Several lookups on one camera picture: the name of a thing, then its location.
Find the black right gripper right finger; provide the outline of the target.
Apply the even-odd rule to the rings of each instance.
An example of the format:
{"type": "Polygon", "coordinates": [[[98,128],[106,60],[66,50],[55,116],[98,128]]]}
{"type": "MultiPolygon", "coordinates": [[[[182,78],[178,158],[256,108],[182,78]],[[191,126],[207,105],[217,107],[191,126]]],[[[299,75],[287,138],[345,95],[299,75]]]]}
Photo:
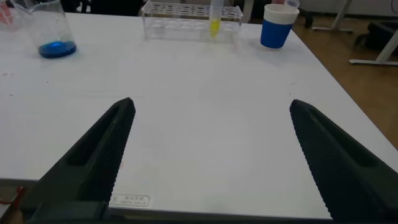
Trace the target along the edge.
{"type": "Polygon", "coordinates": [[[294,100],[290,116],[332,219],[397,223],[397,172],[316,107],[294,100]]]}

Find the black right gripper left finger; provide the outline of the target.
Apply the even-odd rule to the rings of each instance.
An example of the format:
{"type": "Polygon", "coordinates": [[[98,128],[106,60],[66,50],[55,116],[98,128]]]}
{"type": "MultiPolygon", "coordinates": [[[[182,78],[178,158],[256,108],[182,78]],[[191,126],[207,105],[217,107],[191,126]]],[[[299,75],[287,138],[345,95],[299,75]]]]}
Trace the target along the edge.
{"type": "Polygon", "coordinates": [[[101,218],[108,208],[136,109],[113,104],[22,199],[26,218],[101,218]]]}

